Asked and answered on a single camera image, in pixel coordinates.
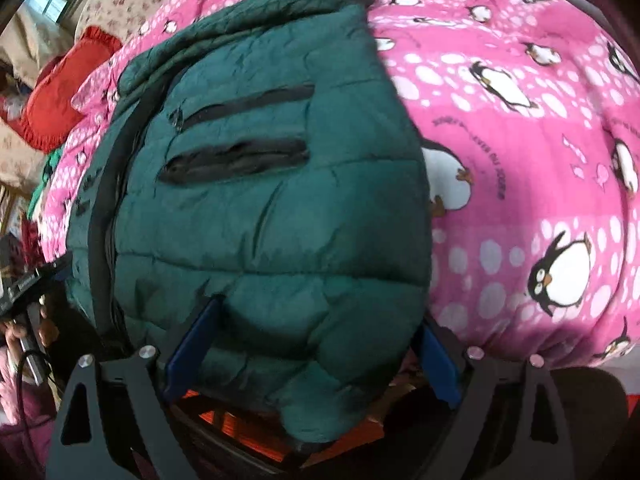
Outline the person's hand on handle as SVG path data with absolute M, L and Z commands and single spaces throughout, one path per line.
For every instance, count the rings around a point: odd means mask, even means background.
M 1 320 L 1 333 L 14 361 L 18 361 L 26 349 L 50 347 L 60 336 L 60 330 L 52 320 L 52 298 L 43 295 L 32 306 L 38 307 L 36 325 L 32 325 L 28 315 L 16 320 Z

